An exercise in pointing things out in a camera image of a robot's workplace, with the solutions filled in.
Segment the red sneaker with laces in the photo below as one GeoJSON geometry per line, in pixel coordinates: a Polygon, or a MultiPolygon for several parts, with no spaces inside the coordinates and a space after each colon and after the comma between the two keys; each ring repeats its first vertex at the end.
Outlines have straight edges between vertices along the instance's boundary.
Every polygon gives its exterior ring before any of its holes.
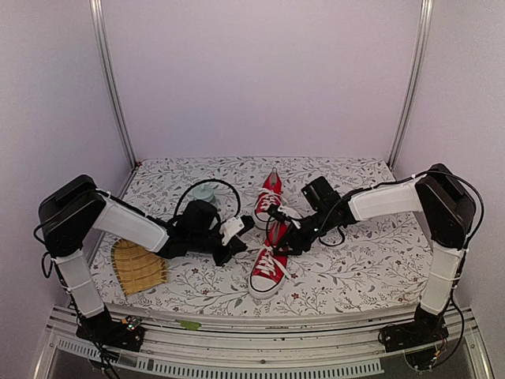
{"type": "Polygon", "coordinates": [[[274,167],[266,177],[264,184],[259,190],[258,197],[253,209],[253,220],[255,225],[265,231],[269,215],[267,213],[271,205],[279,206],[284,202],[282,197],[282,181],[278,170],[274,167]]]}

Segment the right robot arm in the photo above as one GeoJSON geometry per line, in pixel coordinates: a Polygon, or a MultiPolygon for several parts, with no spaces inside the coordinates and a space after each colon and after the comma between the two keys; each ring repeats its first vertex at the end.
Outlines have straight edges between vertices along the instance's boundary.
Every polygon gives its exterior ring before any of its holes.
{"type": "Polygon", "coordinates": [[[313,213],[293,216],[278,205],[268,215],[287,221],[276,245],[283,254],[300,255],[329,231],[375,218],[411,213],[430,239],[432,262],[425,287],[409,325],[408,337],[424,344],[439,329],[463,271],[469,245],[484,220],[484,199],[464,178],[444,164],[397,181],[381,182],[339,194],[319,177],[303,189],[313,213]]]}

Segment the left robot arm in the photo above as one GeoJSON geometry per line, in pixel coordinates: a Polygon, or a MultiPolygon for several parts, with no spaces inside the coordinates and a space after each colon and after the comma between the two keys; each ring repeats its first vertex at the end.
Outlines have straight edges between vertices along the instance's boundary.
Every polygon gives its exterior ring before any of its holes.
{"type": "Polygon", "coordinates": [[[177,203],[173,215],[162,220],[100,189],[87,174],[42,200],[37,216],[35,240],[44,247],[63,288],[87,321],[87,330],[101,343],[111,342],[118,331],[83,255],[91,233],[130,242],[166,261],[200,253],[223,266],[245,251],[241,237],[254,225],[252,217],[240,211],[224,219],[216,206],[200,199],[177,203]]]}

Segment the green tape piece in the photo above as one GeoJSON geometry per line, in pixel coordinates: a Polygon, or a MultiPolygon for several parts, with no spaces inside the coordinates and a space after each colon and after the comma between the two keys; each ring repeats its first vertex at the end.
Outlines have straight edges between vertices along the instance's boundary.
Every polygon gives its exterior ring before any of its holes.
{"type": "Polygon", "coordinates": [[[177,320],[177,323],[179,323],[181,327],[189,331],[197,331],[201,327],[201,323],[197,321],[177,320]]]}

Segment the woven bamboo basket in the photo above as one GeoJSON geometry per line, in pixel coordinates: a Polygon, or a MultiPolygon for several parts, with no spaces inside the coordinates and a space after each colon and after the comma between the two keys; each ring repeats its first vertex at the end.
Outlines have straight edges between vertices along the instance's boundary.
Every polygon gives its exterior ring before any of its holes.
{"type": "Polygon", "coordinates": [[[113,244],[111,263],[125,296],[146,291],[167,282],[163,258],[123,238],[113,244]]]}

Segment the floral patterned table mat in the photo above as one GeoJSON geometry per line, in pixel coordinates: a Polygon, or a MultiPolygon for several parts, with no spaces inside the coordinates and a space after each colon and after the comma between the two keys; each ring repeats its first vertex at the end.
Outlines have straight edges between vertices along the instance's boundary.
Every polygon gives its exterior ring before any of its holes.
{"type": "MultiPolygon", "coordinates": [[[[187,204],[185,190],[217,178],[216,202],[222,217],[253,210],[260,187],[272,168],[282,181],[289,206],[302,215],[311,208],[304,185],[324,176],[339,193],[391,180],[380,159],[327,157],[219,157],[148,159],[137,170],[125,201],[152,216],[169,219],[187,204]]],[[[257,229],[244,236],[262,245],[257,229]]],[[[290,257],[290,278],[271,298],[248,293],[247,279],[256,250],[240,253],[222,267],[204,254],[170,260],[167,282],[125,296],[110,251],[116,238],[104,236],[91,265],[105,302],[156,311],[232,317],[319,316],[416,305],[428,278],[431,249],[411,213],[391,215],[332,231],[309,252],[290,257]]]]}

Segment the front aluminium rail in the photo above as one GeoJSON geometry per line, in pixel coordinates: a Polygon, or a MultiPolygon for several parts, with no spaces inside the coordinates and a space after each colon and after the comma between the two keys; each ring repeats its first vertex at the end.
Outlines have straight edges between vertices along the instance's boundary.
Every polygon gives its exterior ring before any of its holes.
{"type": "Polygon", "coordinates": [[[319,316],[232,317],[110,305],[114,319],[141,317],[139,352],[117,353],[122,378],[496,378],[477,319],[469,307],[450,308],[447,342],[436,368],[420,371],[411,358],[426,346],[386,352],[381,328],[408,322],[412,306],[319,316]],[[197,321],[197,331],[177,320],[197,321]]]}

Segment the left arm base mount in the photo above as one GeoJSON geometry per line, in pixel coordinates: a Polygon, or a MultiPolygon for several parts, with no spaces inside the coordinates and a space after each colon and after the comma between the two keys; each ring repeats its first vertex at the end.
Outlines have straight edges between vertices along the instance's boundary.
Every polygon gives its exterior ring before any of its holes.
{"type": "Polygon", "coordinates": [[[106,347],[139,352],[144,342],[146,329],[136,326],[131,329],[121,321],[114,321],[107,314],[84,317],[77,327],[76,336],[106,347]]]}

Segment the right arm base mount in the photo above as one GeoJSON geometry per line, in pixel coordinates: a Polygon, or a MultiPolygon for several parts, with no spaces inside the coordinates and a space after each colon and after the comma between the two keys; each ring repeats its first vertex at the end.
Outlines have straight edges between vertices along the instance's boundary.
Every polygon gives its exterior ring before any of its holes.
{"type": "Polygon", "coordinates": [[[443,341],[448,336],[443,316],[417,308],[412,321],[381,328],[378,341],[386,352],[392,352],[443,341]]]}

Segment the left aluminium frame post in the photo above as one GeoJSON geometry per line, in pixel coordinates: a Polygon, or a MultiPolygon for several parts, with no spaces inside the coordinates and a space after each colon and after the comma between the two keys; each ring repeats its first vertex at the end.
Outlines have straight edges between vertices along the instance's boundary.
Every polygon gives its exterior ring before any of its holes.
{"type": "Polygon", "coordinates": [[[135,169],[137,167],[137,158],[127,128],[122,102],[118,91],[118,85],[114,75],[114,67],[107,38],[105,18],[103,14],[103,2],[100,0],[90,0],[89,5],[99,59],[101,61],[103,76],[106,83],[107,93],[110,99],[114,120],[118,128],[119,139],[122,144],[128,165],[132,169],[135,169]]]}

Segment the aluminium frame post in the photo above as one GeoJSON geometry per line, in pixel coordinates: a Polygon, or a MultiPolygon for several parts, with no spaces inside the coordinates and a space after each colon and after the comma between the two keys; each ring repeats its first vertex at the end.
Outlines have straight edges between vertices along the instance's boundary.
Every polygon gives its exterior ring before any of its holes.
{"type": "Polygon", "coordinates": [[[118,85],[114,75],[114,67],[107,38],[105,18],[103,14],[103,2],[100,0],[90,0],[89,5],[99,59],[101,61],[103,76],[106,83],[107,93],[110,99],[114,120],[118,128],[119,139],[122,144],[128,165],[132,169],[135,169],[137,167],[137,158],[127,128],[122,102],[118,91],[118,85]]]}
{"type": "Polygon", "coordinates": [[[391,171],[394,171],[398,165],[403,142],[406,138],[408,126],[410,123],[410,116],[413,110],[417,87],[421,77],[421,71],[425,60],[425,53],[428,46],[433,3],[433,0],[421,1],[420,16],[417,26],[417,37],[414,46],[410,76],[407,83],[406,94],[402,103],[402,109],[399,115],[398,125],[387,159],[387,165],[391,171]]]}

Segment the right aluminium frame post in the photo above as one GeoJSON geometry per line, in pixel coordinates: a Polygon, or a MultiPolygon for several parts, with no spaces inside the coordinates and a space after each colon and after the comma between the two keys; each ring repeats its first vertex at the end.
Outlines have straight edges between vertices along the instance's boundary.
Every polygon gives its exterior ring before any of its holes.
{"type": "Polygon", "coordinates": [[[433,3],[433,0],[421,1],[420,16],[417,26],[417,37],[414,46],[410,76],[407,83],[406,94],[402,103],[402,109],[399,115],[398,125],[387,159],[387,165],[391,171],[394,171],[398,165],[403,142],[406,138],[408,126],[410,123],[410,116],[413,110],[417,87],[421,77],[421,71],[425,60],[425,53],[428,46],[433,3]]]}

